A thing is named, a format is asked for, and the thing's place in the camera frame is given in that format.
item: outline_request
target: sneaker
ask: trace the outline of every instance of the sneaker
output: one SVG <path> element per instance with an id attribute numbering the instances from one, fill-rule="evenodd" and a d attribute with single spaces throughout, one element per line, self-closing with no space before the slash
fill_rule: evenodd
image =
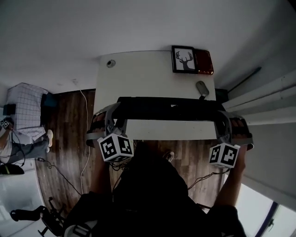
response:
<path id="1" fill-rule="evenodd" d="M 170 150 L 163 155 L 163 158 L 165 158 L 168 162 L 172 162 L 174 156 L 175 156 L 175 153 Z"/>
<path id="2" fill-rule="evenodd" d="M 51 147 L 52 146 L 52 139 L 54 138 L 54 133 L 52 132 L 52 130 L 48 129 L 46 135 L 47 135 L 47 137 L 49 139 L 49 141 L 48 141 L 48 147 Z"/>

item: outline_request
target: black chair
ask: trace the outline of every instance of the black chair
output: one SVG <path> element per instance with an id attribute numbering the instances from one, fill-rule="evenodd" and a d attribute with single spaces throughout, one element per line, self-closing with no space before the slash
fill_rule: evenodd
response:
<path id="1" fill-rule="evenodd" d="M 59 212 L 57 212 L 57 210 L 52 205 L 51 201 L 52 201 L 52 198 L 49 198 L 49 203 L 51 206 L 50 212 L 46 207 L 39 206 L 34 211 L 26 211 L 26 210 L 20 210 L 20 209 L 13 210 L 10 212 L 10 216 L 14 221 L 19 221 L 19 220 L 37 221 L 41 219 L 46 226 L 42 232 L 38 231 L 42 237 L 44 237 L 47 230 L 51 231 L 55 236 L 61 236 L 63 233 L 62 226 L 65 220 L 65 218 L 61 217 L 61 213 L 64 210 L 65 205 L 63 204 L 62 209 Z"/>

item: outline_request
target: wooden floor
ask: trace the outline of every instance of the wooden floor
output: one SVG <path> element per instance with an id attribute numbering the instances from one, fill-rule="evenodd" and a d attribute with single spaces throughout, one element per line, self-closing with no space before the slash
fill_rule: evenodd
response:
<path id="1" fill-rule="evenodd" d="M 95 92 L 87 91 L 84 92 L 84 95 L 88 102 L 88 123 L 90 125 Z M 53 146 L 47 159 L 56 165 L 81 193 L 80 174 L 89 154 L 89 147 L 85 145 L 87 119 L 85 100 L 80 92 L 60 94 L 58 100 L 59 107 L 46 126 L 54 133 Z M 214 140 L 145 142 L 160 153 L 167 150 L 175 152 L 172 164 L 188 186 L 198 177 L 203 177 L 211 172 L 220 172 L 220 169 L 208 164 L 209 149 L 216 144 Z M 94 161 L 94 149 L 91 148 L 89 162 L 82 176 L 84 193 L 89 191 Z M 66 205 L 65 214 L 67 214 L 77 203 L 80 196 L 54 167 L 48 169 L 48 164 L 42 162 L 36 162 L 36 167 L 46 206 L 49 207 L 49 197 L 53 197 L 56 208 L 61 208 L 62 203 Z M 121 171 L 114 171 L 110 168 L 112 186 L 120 174 Z M 220 190 L 221 179 L 221 175 L 213 175 L 199 182 L 189 190 L 189 196 L 196 203 L 212 206 Z"/>

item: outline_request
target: jeans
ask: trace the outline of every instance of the jeans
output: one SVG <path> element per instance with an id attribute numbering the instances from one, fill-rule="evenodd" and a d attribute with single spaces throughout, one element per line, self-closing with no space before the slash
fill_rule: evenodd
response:
<path id="1" fill-rule="evenodd" d="M 49 140 L 47 137 L 45 137 L 43 141 L 36 142 L 33 144 L 28 144 L 28 145 L 13 143 L 11 156 L 7 164 L 23 160 L 24 154 L 26 159 L 39 158 L 39 157 L 44 158 L 46 155 L 46 149 L 48 145 L 49 145 Z"/>

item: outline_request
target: white cable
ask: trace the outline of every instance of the white cable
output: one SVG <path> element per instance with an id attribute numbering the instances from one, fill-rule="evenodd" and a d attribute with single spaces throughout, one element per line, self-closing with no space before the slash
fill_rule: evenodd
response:
<path id="1" fill-rule="evenodd" d="M 87 120 L 86 120 L 86 130 L 88 130 L 88 109 L 87 109 L 87 100 L 86 100 L 86 97 L 85 97 L 85 95 L 82 93 L 82 91 L 80 90 L 80 92 L 81 92 L 81 94 L 83 95 L 83 97 L 84 97 L 84 99 L 85 99 L 85 103 L 86 103 L 86 114 L 87 114 Z M 84 170 L 85 170 L 85 168 L 86 168 L 86 166 L 87 166 L 87 163 L 88 163 L 88 161 L 89 161 L 89 156 L 91 155 L 91 148 L 90 147 L 88 147 L 88 158 L 87 158 L 87 162 L 86 162 L 86 164 L 85 164 L 85 166 L 84 166 L 84 168 L 83 168 L 83 170 L 82 170 L 82 172 L 81 172 L 81 174 L 80 174 L 80 182 L 81 182 L 81 191 L 82 191 L 82 194 L 83 194 L 83 186 L 82 186 L 82 174 L 83 174 L 83 172 L 84 172 Z"/>

